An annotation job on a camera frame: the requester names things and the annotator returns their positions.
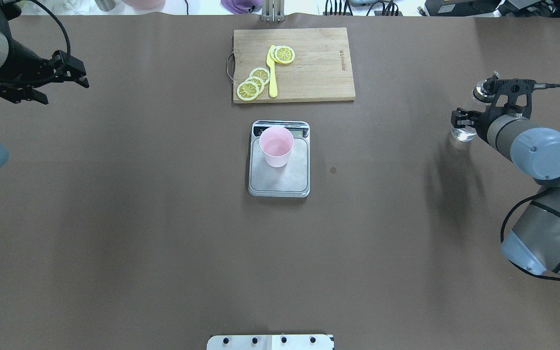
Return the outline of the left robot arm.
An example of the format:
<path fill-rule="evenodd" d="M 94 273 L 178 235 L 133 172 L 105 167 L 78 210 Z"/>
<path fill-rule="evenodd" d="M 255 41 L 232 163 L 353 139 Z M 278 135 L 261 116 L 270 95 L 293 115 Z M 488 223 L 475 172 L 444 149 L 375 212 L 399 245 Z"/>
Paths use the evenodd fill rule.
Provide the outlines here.
<path fill-rule="evenodd" d="M 64 36 L 66 49 L 54 51 L 51 58 L 43 58 L 15 40 L 9 22 L 18 18 L 22 9 L 17 0 L 0 0 L 0 98 L 13 104 L 34 101 L 47 105 L 48 97 L 39 88 L 51 83 L 74 82 L 89 88 L 84 63 L 71 55 L 64 25 L 43 3 L 36 0 L 34 4 L 55 21 Z"/>

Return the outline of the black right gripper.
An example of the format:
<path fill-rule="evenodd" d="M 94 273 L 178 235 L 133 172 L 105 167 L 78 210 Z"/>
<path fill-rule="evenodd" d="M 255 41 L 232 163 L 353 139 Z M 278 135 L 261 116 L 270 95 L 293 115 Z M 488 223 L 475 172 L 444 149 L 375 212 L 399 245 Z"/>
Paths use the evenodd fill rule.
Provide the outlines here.
<path fill-rule="evenodd" d="M 484 112 L 457 108 L 451 112 L 452 134 L 456 138 L 486 138 L 495 120 L 490 108 Z"/>

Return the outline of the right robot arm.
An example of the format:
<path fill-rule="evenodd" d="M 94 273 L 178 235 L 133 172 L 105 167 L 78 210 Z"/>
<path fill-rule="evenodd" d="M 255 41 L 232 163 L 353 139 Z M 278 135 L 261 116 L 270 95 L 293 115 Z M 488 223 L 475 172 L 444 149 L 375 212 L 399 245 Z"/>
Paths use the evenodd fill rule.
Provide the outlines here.
<path fill-rule="evenodd" d="M 560 282 L 560 132 L 521 114 L 489 120 L 487 113 L 458 108 L 453 127 L 472 127 L 476 135 L 540 187 L 513 209 L 526 205 L 509 232 L 510 210 L 501 226 L 501 253 L 529 276 Z"/>

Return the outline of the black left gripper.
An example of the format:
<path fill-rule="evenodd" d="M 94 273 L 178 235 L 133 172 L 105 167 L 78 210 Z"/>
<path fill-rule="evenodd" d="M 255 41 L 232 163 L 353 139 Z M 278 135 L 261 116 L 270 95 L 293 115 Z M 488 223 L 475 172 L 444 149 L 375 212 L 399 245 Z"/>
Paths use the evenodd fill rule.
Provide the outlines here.
<path fill-rule="evenodd" d="M 54 51 L 50 59 L 31 60 L 14 78 L 0 78 L 0 97 L 14 104 L 34 101 L 48 105 L 48 97 L 38 88 L 51 83 L 75 82 L 89 88 L 84 63 L 67 52 Z"/>

